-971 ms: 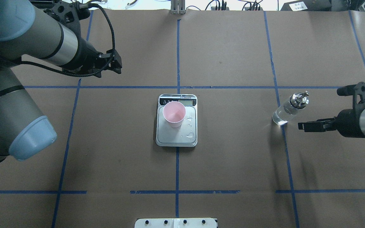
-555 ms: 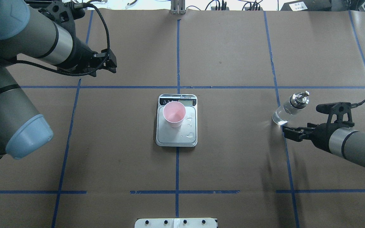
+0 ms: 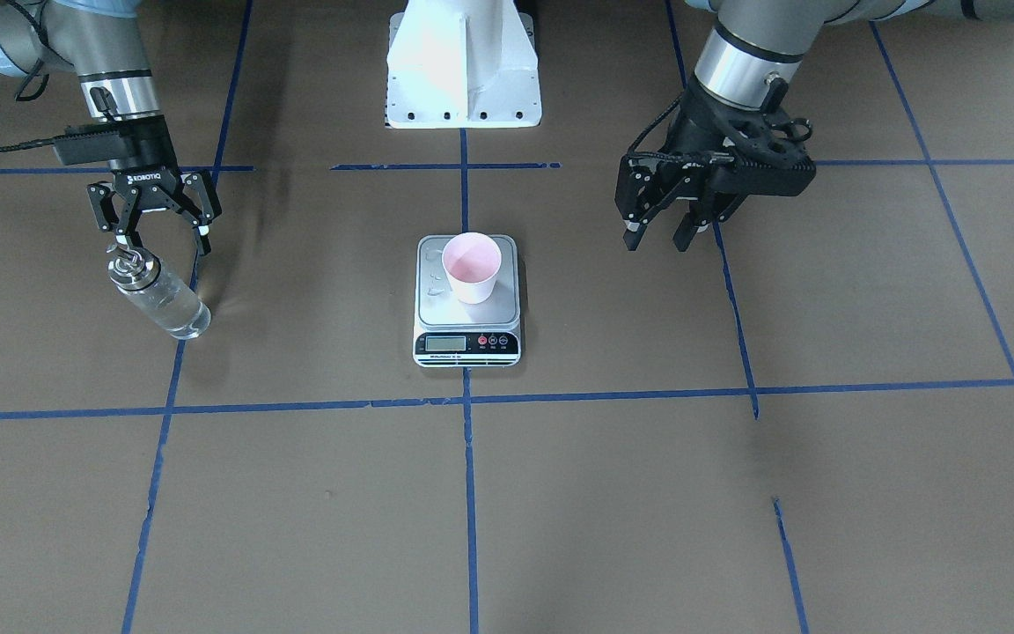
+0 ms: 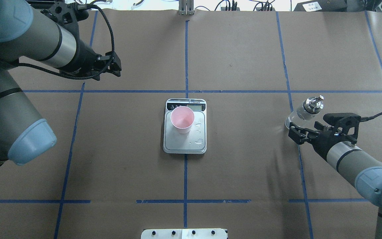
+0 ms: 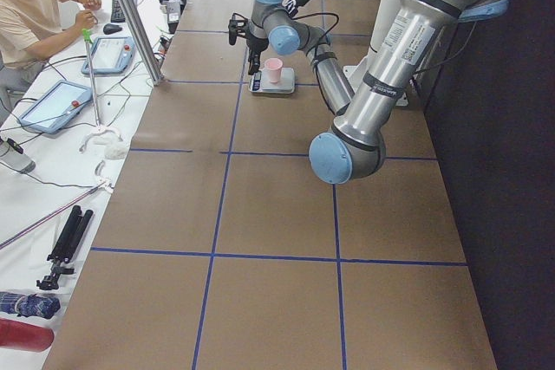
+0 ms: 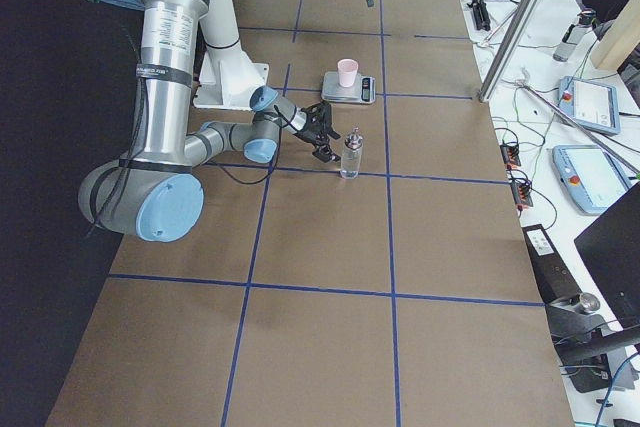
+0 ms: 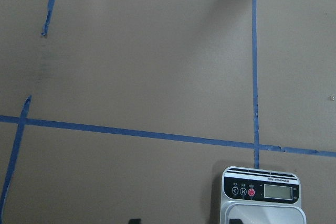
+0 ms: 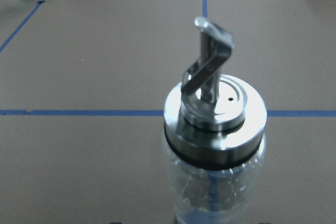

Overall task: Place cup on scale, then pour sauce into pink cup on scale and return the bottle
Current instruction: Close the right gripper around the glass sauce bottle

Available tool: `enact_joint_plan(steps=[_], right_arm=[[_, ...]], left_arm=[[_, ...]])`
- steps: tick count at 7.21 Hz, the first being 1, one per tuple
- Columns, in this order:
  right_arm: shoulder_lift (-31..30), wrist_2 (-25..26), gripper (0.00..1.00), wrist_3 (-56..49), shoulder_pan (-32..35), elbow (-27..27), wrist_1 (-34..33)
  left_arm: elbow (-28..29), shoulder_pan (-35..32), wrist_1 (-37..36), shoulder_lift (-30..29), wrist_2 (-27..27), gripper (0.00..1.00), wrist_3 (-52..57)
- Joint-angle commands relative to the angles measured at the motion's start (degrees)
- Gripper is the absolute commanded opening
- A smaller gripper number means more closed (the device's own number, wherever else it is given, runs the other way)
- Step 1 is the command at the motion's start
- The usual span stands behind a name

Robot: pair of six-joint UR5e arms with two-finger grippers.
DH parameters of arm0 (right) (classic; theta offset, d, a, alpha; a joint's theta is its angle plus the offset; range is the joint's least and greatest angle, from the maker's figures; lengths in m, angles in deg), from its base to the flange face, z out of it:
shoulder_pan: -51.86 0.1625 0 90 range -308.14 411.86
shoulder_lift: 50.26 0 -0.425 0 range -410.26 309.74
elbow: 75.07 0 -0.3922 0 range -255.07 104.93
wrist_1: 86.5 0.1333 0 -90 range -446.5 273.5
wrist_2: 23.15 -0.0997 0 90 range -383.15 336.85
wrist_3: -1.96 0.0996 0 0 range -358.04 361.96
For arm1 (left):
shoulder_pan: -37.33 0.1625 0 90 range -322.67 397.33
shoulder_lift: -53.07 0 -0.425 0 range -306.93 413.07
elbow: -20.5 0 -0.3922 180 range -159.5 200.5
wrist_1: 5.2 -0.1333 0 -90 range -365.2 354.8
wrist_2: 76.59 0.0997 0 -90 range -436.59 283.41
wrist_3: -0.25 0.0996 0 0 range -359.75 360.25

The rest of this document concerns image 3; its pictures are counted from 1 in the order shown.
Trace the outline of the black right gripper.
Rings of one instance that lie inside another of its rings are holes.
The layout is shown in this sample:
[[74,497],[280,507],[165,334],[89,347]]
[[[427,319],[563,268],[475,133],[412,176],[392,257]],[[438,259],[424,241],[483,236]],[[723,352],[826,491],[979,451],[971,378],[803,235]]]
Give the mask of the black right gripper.
[[127,136],[136,152],[108,161],[112,181],[88,186],[93,216],[101,232],[121,248],[143,248],[137,232],[143,212],[179,212],[192,225],[196,253],[212,253],[210,227],[221,216],[220,197],[209,170],[182,173],[164,116],[110,123]]

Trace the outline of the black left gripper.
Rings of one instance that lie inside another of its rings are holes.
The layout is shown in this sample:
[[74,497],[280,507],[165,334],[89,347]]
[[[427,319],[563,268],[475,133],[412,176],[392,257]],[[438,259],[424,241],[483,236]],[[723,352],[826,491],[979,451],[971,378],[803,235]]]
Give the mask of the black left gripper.
[[672,243],[686,252],[698,232],[729,219],[748,196],[797,196],[817,167],[805,148],[812,122],[793,119],[781,101],[788,84],[773,81],[755,111],[727,105],[699,83],[656,117],[669,121],[659,150],[625,153],[617,165],[614,201],[625,224],[623,242],[637,250],[648,224],[672,201],[689,209]]

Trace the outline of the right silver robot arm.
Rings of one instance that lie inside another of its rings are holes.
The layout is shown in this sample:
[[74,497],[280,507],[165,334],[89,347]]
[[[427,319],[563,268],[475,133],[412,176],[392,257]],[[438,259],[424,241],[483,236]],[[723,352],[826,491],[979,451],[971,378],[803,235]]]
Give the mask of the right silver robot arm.
[[4,1],[0,75],[25,84],[46,84],[54,72],[79,80],[92,123],[69,126],[48,145],[66,166],[108,165],[110,180],[89,187],[102,232],[122,246],[141,246],[141,217],[170,211],[192,229],[197,253],[208,255],[220,200],[206,170],[180,170],[137,7],[136,1]]

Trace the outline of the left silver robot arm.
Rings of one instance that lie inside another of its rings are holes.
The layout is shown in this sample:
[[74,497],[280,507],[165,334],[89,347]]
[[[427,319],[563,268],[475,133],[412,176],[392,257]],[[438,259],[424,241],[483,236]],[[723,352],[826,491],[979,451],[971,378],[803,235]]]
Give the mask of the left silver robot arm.
[[806,152],[812,124],[783,101],[806,52],[825,26],[886,21],[925,11],[969,20],[1014,21],[1014,1],[700,1],[716,20],[680,96],[650,124],[667,126],[658,150],[633,140],[615,178],[624,244],[639,246],[658,213],[687,213],[673,245],[724,222],[750,196],[797,196],[816,175]]

